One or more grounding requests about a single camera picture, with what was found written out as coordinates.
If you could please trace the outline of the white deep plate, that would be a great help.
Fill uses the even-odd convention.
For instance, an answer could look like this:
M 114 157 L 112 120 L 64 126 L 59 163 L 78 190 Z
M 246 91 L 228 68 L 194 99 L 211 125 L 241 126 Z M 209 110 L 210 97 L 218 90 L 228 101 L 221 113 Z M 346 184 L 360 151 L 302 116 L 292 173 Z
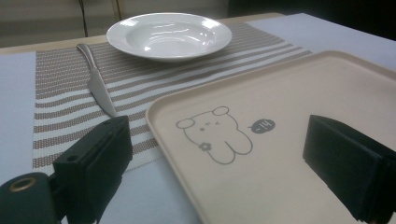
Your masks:
M 233 38 L 223 23 L 186 13 L 150 13 L 112 25 L 107 42 L 122 52 L 159 62 L 182 62 L 228 46 Z

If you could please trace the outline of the beige tray with bear print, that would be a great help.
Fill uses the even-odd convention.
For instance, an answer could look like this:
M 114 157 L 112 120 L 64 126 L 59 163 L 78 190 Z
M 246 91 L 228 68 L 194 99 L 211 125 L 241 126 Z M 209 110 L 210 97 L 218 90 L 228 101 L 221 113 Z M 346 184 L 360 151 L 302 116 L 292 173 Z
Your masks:
M 204 224 L 360 224 L 304 161 L 313 115 L 396 150 L 396 72 L 326 51 L 164 96 L 146 119 Z

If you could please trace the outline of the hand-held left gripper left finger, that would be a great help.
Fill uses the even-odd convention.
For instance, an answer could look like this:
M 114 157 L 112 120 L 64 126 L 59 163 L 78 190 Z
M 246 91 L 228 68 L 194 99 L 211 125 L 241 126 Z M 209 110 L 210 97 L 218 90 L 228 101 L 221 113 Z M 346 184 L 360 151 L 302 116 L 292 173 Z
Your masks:
M 106 120 L 67 149 L 53 162 L 51 185 L 58 210 L 71 224 L 98 222 L 117 192 L 133 157 L 129 120 Z

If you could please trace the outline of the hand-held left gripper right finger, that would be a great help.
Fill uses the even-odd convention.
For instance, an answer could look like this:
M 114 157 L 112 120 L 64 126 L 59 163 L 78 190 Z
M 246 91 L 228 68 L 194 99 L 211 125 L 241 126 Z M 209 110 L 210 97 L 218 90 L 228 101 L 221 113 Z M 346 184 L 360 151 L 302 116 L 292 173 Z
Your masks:
M 396 213 L 396 152 L 350 126 L 309 118 L 303 158 L 358 221 L 387 224 Z

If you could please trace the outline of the silver table knife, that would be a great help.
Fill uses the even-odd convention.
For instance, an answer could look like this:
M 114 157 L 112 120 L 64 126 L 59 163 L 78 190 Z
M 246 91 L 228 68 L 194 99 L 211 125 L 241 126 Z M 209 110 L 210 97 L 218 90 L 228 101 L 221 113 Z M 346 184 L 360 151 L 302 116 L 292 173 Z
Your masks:
M 90 90 L 97 104 L 99 104 L 104 112 L 107 113 L 111 118 L 115 118 L 118 113 L 111 100 L 101 73 L 96 65 L 90 47 L 86 44 L 77 44 L 77 49 L 84 55 L 90 67 L 90 79 L 87 84 L 88 89 Z

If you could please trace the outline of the striped woven placemat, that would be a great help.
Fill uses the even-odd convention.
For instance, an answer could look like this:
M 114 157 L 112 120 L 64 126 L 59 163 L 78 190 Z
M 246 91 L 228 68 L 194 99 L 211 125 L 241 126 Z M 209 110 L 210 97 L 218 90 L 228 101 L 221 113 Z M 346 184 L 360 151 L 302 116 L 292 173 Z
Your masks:
M 158 63 L 123 53 L 107 43 L 91 47 L 119 115 L 130 121 L 134 169 L 161 157 L 145 113 L 159 97 L 308 55 L 308 50 L 246 23 L 232 25 L 223 50 L 184 63 Z M 35 68 L 33 169 L 52 174 L 53 161 L 107 114 L 87 83 L 88 64 L 75 48 L 39 51 Z

